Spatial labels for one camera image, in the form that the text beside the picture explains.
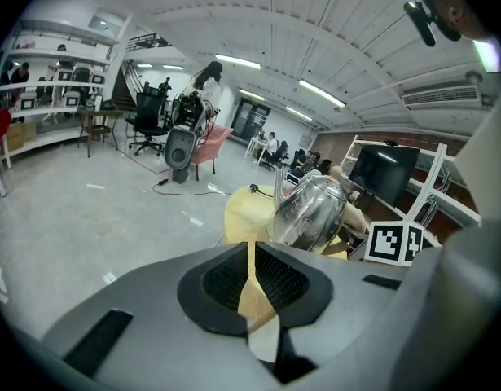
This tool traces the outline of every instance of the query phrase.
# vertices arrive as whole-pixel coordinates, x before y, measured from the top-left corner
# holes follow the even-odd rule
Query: pink armchair
[[[228,127],[214,126],[206,142],[196,149],[194,155],[192,155],[192,164],[196,165],[196,181],[200,180],[198,165],[207,160],[212,160],[212,169],[216,173],[214,160],[218,157],[219,148],[223,145],[225,139],[228,138],[228,135],[232,133],[232,130]]]

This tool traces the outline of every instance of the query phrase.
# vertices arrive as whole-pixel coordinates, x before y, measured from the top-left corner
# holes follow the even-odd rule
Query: metal kettle
[[[275,212],[266,222],[267,237],[272,242],[321,253],[341,225],[346,194],[336,179],[313,175],[285,195],[283,170],[277,168],[274,205]]]

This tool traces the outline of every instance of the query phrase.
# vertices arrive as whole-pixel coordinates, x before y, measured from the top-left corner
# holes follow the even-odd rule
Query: black monitor
[[[410,147],[363,146],[349,180],[396,206],[419,158]]]

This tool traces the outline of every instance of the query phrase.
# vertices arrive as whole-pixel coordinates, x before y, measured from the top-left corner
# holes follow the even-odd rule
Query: black hair
[[[317,167],[317,170],[322,175],[328,175],[331,167],[332,167],[332,162],[330,160],[323,160],[323,162],[321,162],[320,165]]]
[[[212,77],[219,84],[221,80],[221,72],[223,71],[223,66],[218,61],[212,61],[207,68],[199,72],[198,77],[194,81],[194,88],[198,90],[203,90],[203,84]]]

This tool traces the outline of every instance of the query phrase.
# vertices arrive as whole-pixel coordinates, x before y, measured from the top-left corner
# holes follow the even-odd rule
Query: air conditioning vent
[[[459,86],[439,90],[422,91],[402,96],[404,104],[415,106],[422,104],[476,103],[481,104],[480,93],[476,86]]]

